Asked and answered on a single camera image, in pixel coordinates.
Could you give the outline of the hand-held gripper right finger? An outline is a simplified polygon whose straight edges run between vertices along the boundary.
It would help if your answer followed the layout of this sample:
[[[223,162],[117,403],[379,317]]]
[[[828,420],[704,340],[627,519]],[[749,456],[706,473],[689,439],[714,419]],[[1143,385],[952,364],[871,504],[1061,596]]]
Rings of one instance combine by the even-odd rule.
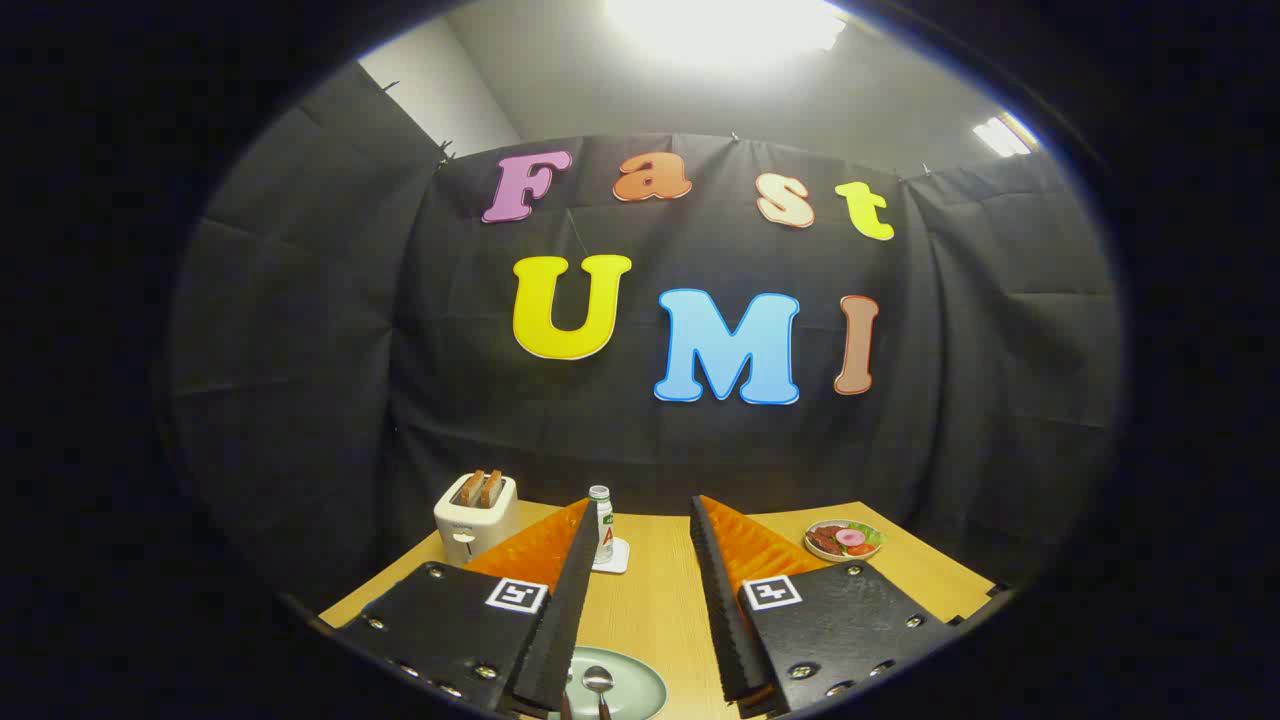
[[[742,719],[860,694],[964,633],[870,564],[823,562],[707,496],[691,501],[690,536],[721,685]]]

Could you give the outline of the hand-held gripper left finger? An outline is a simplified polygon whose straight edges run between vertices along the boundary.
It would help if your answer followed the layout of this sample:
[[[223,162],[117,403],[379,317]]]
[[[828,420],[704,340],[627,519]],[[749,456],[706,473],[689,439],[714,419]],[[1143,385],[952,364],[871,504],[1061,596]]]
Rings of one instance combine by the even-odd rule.
[[[598,541],[589,498],[457,568],[422,562],[333,630],[445,716],[559,708]]]

